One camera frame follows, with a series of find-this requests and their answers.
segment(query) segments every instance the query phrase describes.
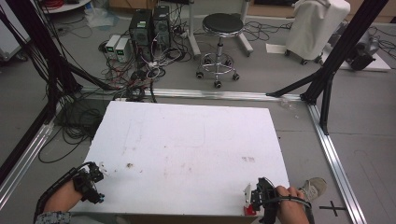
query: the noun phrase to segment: sneaker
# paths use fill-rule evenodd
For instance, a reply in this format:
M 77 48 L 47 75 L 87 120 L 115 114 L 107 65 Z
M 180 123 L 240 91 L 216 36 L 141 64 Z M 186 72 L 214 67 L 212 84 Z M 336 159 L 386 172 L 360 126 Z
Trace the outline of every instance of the sneaker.
M 305 180 L 305 184 L 299 188 L 304 193 L 305 200 L 309 203 L 314 201 L 326 191 L 327 183 L 323 178 L 314 177 Z

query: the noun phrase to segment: white power supply box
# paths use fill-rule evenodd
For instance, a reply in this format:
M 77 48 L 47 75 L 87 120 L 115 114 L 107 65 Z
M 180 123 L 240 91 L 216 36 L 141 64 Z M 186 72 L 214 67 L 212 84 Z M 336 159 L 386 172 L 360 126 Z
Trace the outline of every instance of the white power supply box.
M 116 46 L 119 43 L 121 36 L 120 35 L 113 35 L 107 41 L 106 44 L 106 51 L 107 51 L 107 58 L 117 60 L 117 53 L 116 53 Z
M 131 45 L 128 37 L 122 37 L 116 46 L 116 53 L 119 63 L 127 63 L 132 57 Z

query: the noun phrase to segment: cardboard box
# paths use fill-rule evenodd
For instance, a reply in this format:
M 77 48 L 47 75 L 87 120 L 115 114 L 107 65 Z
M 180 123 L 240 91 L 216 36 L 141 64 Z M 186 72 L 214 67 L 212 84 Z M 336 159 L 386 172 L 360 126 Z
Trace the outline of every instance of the cardboard box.
M 109 0 L 111 9 L 130 11 L 136 8 L 153 9 L 157 5 L 157 0 Z

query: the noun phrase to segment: person's arm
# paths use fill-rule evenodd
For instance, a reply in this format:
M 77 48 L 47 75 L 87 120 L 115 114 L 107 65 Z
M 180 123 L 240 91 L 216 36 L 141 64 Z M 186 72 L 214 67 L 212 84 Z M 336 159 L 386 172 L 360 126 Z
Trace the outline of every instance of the person's arm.
M 43 214 L 37 217 L 35 224 L 70 223 L 68 211 L 74 207 L 82 195 L 75 191 L 73 181 L 61 186 L 46 202 Z
M 293 196 L 304 198 L 304 194 L 294 187 L 285 189 L 283 186 L 276 187 L 281 196 Z M 308 219 L 301 203 L 294 201 L 281 201 L 277 211 L 277 218 L 282 224 L 308 224 Z

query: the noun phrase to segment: sleeve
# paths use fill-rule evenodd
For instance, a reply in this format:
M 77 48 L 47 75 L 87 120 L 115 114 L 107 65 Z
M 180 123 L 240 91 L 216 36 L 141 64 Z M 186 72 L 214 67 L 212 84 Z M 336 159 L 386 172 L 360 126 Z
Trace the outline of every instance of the sleeve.
M 40 214 L 35 224 L 70 224 L 71 215 L 66 212 L 47 212 Z

